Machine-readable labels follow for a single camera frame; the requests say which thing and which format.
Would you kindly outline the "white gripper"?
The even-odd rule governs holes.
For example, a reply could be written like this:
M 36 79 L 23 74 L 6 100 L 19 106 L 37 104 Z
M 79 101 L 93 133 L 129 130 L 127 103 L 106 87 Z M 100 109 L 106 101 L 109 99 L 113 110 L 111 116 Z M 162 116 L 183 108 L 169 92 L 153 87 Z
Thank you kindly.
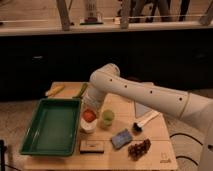
M 99 111 L 104 103 L 106 93 L 95 87 L 89 87 L 83 97 L 83 102 L 86 106 Z

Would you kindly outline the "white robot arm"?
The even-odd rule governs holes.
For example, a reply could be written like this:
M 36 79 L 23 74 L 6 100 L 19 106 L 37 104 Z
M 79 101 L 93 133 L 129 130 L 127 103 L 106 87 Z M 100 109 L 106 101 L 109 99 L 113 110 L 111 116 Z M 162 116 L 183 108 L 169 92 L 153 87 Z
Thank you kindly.
M 89 87 L 83 101 L 99 110 L 108 93 L 135 100 L 161 113 L 170 114 L 200 130 L 204 144 L 198 171 L 213 171 L 213 99 L 188 91 L 139 83 L 120 77 L 117 65 L 108 63 L 95 70 L 89 79 Z

